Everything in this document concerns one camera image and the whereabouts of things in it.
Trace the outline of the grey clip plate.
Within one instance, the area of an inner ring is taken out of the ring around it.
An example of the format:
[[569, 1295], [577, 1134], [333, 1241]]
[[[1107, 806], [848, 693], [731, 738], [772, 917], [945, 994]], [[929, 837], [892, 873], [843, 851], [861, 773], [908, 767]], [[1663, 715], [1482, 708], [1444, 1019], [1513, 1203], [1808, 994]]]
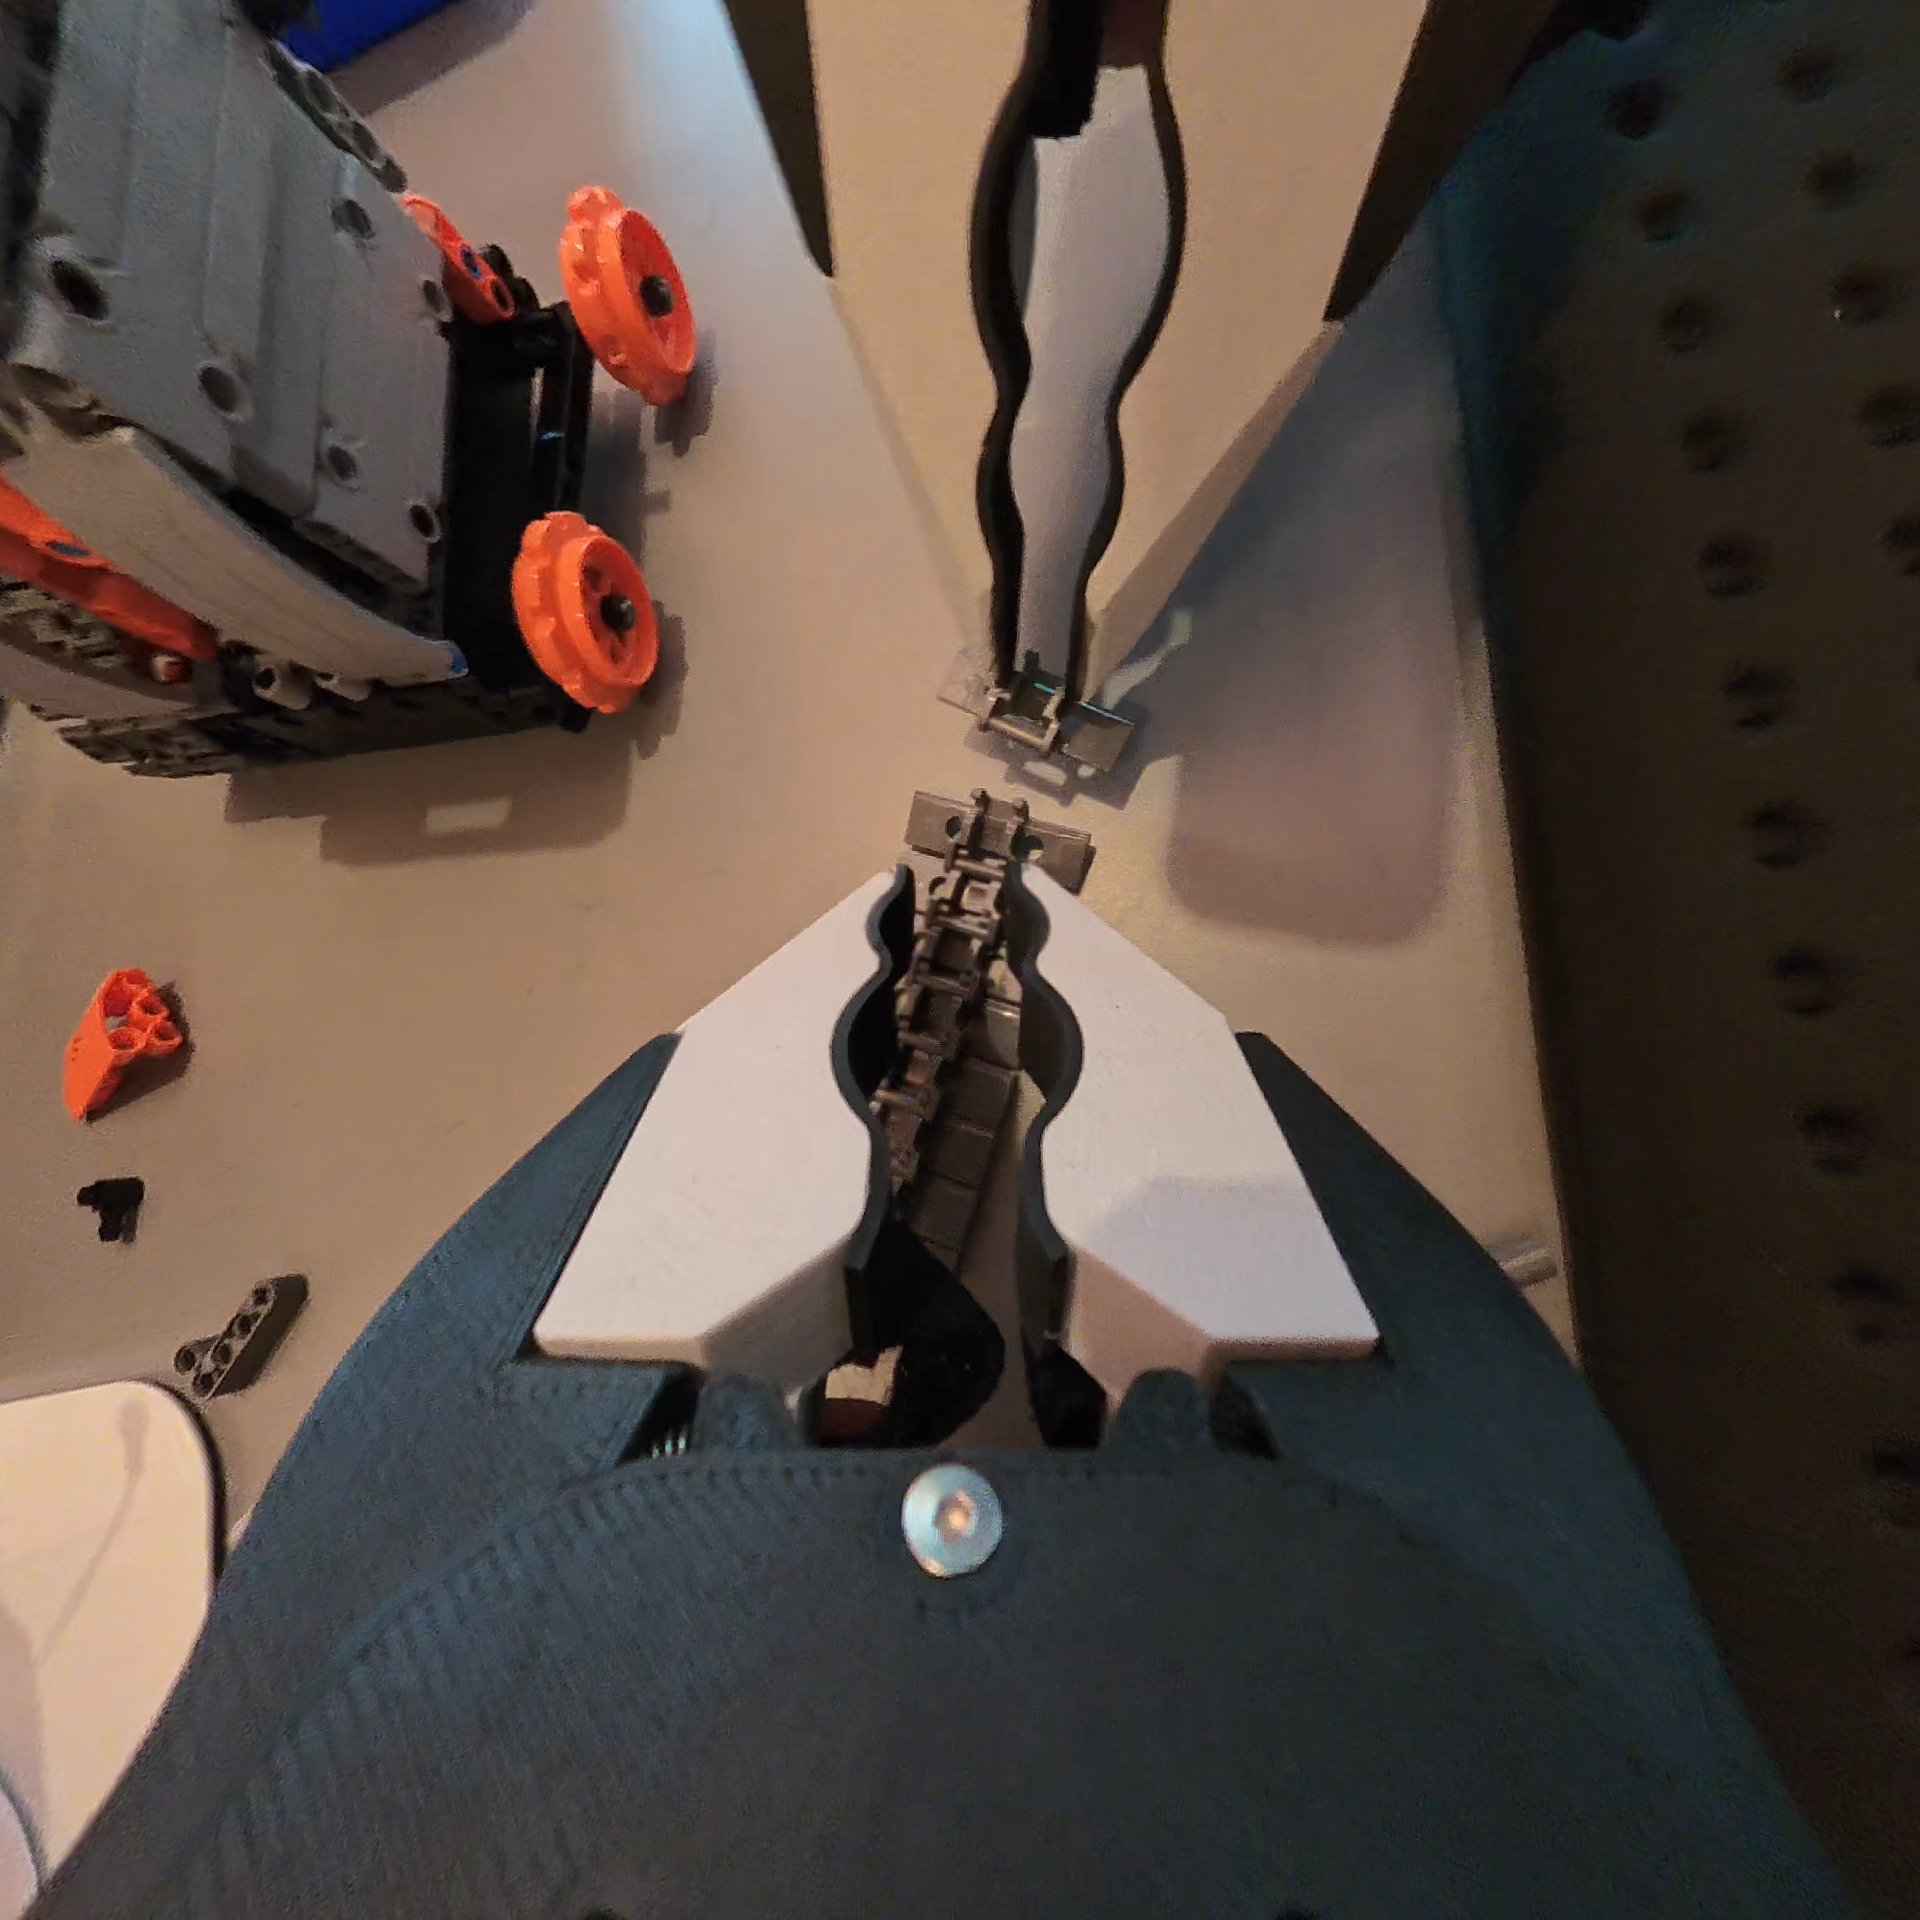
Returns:
[[965, 650], [951, 661], [939, 699], [1023, 756], [1059, 762], [1082, 778], [1115, 773], [1139, 730], [1127, 711], [1072, 694], [1068, 678], [1035, 654], [1009, 666]]

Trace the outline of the grey clip plate assembly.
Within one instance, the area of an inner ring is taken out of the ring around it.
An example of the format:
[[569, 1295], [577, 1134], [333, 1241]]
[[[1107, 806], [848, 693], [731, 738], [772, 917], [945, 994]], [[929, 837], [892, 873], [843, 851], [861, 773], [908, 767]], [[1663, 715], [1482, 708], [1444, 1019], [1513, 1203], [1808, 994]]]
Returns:
[[1089, 833], [985, 789], [917, 790], [904, 829], [915, 876], [915, 942], [896, 983], [896, 1052], [872, 1110], [884, 1132], [896, 1209], [959, 1268], [1019, 1077], [1023, 989], [1005, 961], [1004, 890], [1037, 866], [1077, 893]]

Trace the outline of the orange plastic wedge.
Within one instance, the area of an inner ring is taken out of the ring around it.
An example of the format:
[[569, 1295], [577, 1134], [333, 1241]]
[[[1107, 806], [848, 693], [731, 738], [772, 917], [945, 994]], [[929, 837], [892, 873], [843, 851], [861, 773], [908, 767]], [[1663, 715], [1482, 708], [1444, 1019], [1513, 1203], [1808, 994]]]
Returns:
[[111, 972], [65, 1045], [61, 1103], [87, 1122], [121, 1093], [129, 1071], [178, 1053], [186, 1034], [173, 1003], [143, 967]]

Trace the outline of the black toy car orange wheels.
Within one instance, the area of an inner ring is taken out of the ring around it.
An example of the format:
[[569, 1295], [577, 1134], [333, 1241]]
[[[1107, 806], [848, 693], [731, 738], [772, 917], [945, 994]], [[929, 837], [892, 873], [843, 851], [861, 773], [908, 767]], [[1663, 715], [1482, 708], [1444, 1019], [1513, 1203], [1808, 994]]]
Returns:
[[5, 4], [5, 705], [133, 778], [581, 731], [658, 668], [595, 382], [687, 394], [661, 230], [560, 299], [408, 183], [303, 4]]

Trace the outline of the white rounded tray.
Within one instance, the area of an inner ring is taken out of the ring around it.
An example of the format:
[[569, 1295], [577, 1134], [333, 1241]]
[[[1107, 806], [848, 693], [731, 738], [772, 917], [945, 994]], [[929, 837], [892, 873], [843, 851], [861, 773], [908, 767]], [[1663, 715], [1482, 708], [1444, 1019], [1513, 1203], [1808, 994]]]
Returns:
[[103, 1811], [208, 1612], [217, 1484], [167, 1388], [2, 1406], [2, 1914]]

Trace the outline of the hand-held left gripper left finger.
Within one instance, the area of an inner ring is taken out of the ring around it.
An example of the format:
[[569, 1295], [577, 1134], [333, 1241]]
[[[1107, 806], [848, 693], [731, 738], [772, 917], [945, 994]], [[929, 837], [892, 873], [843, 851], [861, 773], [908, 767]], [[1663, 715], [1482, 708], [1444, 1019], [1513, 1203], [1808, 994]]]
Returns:
[[674, 1034], [532, 1338], [551, 1361], [676, 1363], [787, 1396], [853, 1354], [848, 1260], [883, 1147], [853, 1057], [892, 1027], [908, 869], [881, 871]]

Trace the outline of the black dimpled foam pad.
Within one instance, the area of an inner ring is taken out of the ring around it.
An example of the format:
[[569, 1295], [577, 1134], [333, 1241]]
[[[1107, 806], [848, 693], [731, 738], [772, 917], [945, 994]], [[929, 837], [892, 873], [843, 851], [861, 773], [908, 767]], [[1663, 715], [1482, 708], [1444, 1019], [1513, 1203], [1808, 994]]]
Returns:
[[1915, 1915], [1919, 4], [1528, 4], [1435, 202], [1576, 1338]]

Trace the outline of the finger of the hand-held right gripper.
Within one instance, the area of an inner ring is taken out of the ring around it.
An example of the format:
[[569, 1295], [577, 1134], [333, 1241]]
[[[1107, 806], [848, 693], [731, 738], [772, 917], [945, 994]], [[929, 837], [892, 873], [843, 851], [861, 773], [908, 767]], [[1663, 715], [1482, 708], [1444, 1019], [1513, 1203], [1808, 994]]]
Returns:
[[1004, 453], [1024, 383], [1012, 198], [1035, 134], [1087, 126], [1098, 4], [815, 2], [832, 298], [973, 661], [997, 654], [1018, 548]]
[[1169, 4], [1148, 74], [1179, 137], [1185, 226], [1117, 405], [1090, 681], [1164, 610], [1338, 339], [1328, 299], [1424, 15], [1424, 2]]

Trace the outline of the grey angled holed beam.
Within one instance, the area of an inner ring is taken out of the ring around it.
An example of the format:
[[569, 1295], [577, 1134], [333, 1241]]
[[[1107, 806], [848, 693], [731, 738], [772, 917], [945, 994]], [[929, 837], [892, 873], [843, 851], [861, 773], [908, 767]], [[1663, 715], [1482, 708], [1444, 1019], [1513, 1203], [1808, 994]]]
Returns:
[[224, 1327], [177, 1351], [177, 1390], [207, 1404], [252, 1388], [297, 1321], [307, 1293], [303, 1273], [257, 1282]]

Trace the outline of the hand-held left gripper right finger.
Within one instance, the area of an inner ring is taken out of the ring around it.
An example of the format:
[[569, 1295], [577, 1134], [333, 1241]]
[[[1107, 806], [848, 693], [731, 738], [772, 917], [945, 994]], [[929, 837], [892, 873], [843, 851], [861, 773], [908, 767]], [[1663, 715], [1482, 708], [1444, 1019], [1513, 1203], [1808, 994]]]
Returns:
[[1379, 1325], [1229, 1019], [1035, 866], [1004, 884], [1024, 1345], [1115, 1410], [1145, 1377], [1345, 1363]]

